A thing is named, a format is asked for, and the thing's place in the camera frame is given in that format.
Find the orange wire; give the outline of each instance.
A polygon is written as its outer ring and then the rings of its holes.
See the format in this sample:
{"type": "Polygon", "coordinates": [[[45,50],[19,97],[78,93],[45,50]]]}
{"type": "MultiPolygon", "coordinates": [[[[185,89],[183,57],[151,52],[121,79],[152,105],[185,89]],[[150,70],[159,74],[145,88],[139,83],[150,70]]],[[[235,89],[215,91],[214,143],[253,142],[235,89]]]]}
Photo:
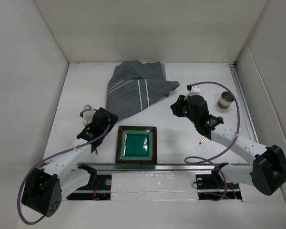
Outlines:
{"type": "Polygon", "coordinates": [[[228,185],[231,187],[231,189],[232,189],[232,191],[233,191],[233,194],[234,194],[235,199],[237,199],[237,197],[236,197],[236,193],[235,193],[235,191],[234,191],[234,188],[232,187],[232,185],[231,185],[230,183],[228,183],[228,185]]]}
{"type": "Polygon", "coordinates": [[[96,187],[95,187],[95,189],[93,190],[93,198],[92,198],[92,200],[94,200],[94,198],[96,197],[96,191],[97,191],[97,188],[99,187],[99,184],[100,184],[100,181],[98,181],[97,183],[96,183],[96,187]]]}

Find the cable clip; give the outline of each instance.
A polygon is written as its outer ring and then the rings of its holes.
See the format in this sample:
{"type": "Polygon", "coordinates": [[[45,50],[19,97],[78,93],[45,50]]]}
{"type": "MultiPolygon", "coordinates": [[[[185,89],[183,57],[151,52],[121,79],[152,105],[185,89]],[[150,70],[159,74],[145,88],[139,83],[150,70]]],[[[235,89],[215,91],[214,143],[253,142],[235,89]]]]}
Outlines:
{"type": "Polygon", "coordinates": [[[235,134],[235,137],[233,139],[235,139],[236,137],[240,137],[240,134],[235,134]]]}
{"type": "Polygon", "coordinates": [[[78,152],[78,148],[76,148],[76,146],[72,145],[72,148],[75,152],[78,152]]]}

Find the white wall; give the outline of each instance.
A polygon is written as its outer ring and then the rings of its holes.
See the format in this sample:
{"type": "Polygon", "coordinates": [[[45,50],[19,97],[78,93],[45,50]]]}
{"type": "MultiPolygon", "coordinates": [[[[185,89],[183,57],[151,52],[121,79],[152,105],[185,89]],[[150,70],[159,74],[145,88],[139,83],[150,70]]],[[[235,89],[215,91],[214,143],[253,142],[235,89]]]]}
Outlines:
{"type": "Polygon", "coordinates": [[[68,64],[32,0],[0,0],[0,229],[16,228],[20,183],[41,159],[68,64]]]}
{"type": "Polygon", "coordinates": [[[236,68],[260,141],[286,153],[286,0],[269,1],[236,68]]]}
{"type": "Polygon", "coordinates": [[[266,0],[34,0],[69,62],[233,63],[266,0]]]}

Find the table surface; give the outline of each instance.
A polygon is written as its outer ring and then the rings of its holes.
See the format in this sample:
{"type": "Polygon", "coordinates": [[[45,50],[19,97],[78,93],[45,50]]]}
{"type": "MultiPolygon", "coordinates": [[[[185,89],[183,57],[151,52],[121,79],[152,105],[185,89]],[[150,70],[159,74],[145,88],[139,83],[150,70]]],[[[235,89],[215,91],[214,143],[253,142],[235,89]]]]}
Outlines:
{"type": "MultiPolygon", "coordinates": [[[[48,157],[70,147],[78,133],[84,128],[79,113],[86,104],[98,109],[105,108],[107,83],[113,75],[118,62],[70,63],[66,80],[61,93],[59,105],[54,118],[44,157],[48,157]]],[[[178,81],[180,86],[169,97],[164,97],[142,112],[119,121],[98,147],[98,155],[91,154],[84,163],[114,164],[118,126],[156,126],[157,127],[157,164],[184,164],[187,156],[210,158],[222,150],[224,146],[209,141],[202,145],[202,136],[197,133],[194,125],[186,118],[173,115],[170,105],[175,103],[180,94],[188,93],[186,85],[202,81],[215,81],[228,87],[236,97],[234,81],[227,63],[165,63],[166,78],[178,81]]],[[[214,116],[222,116],[224,122],[236,129],[236,106],[228,109],[217,106],[223,88],[217,85],[200,86],[201,96],[208,102],[209,112],[214,116]]],[[[241,110],[240,134],[249,137],[241,110]]],[[[215,163],[247,164],[241,157],[229,151],[215,163]]]]}
{"type": "MultiPolygon", "coordinates": [[[[50,156],[69,147],[76,135],[83,129],[79,112],[86,104],[95,108],[105,106],[106,87],[114,68],[119,63],[71,63],[59,106],[54,119],[45,156],[50,156]]],[[[84,162],[114,163],[117,128],[119,125],[156,126],[158,132],[158,164],[182,164],[188,155],[211,157],[223,146],[206,140],[201,146],[194,126],[185,118],[173,116],[170,105],[180,94],[186,94],[186,85],[193,82],[216,81],[226,85],[235,93],[235,86],[229,65],[223,63],[166,63],[168,80],[179,81],[180,87],[169,98],[163,98],[146,110],[117,123],[112,132],[98,148],[99,154],[85,158],[84,162]]],[[[216,102],[223,91],[215,85],[201,86],[201,95],[208,102],[210,113],[222,116],[232,128],[236,127],[235,104],[227,110],[218,108],[216,102]]],[[[241,113],[241,134],[248,136],[243,114],[241,113]]],[[[215,160],[217,163],[245,163],[232,152],[215,160]]],[[[191,186],[193,179],[181,179],[191,186]]],[[[131,188],[137,188],[141,180],[127,181],[131,188]]],[[[173,184],[176,190],[188,186],[173,184]]],[[[281,190],[268,197],[259,193],[253,186],[240,184],[243,200],[222,200],[220,203],[209,200],[186,201],[63,201],[57,213],[45,218],[34,226],[24,225],[19,219],[18,229],[24,228],[286,228],[286,204],[281,190]]],[[[24,215],[29,221],[38,219],[40,214],[23,206],[24,215]]]]}

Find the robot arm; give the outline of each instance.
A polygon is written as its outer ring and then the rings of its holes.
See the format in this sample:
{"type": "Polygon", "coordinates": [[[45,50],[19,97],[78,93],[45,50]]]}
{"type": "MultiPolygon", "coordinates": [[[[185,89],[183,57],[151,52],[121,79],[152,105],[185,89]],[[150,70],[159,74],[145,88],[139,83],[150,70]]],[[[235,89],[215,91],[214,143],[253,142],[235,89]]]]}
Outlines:
{"type": "MultiPolygon", "coordinates": [[[[254,185],[268,196],[286,182],[286,158],[282,149],[276,145],[267,147],[237,135],[222,119],[209,114],[207,102],[200,95],[192,95],[187,99],[180,95],[177,102],[171,105],[171,109],[175,116],[187,117],[194,123],[198,133],[226,147],[238,137],[231,150],[250,166],[220,164],[227,182],[254,185]]],[[[222,179],[218,171],[213,170],[212,174],[222,179]]]]}
{"type": "Polygon", "coordinates": [[[96,111],[92,122],[77,135],[71,145],[73,150],[52,158],[49,164],[41,169],[35,168],[30,173],[22,194],[22,204],[50,217],[67,195],[82,186],[93,186],[96,182],[96,170],[77,164],[102,143],[104,133],[109,133],[117,121],[116,115],[103,108],[96,111]]]}

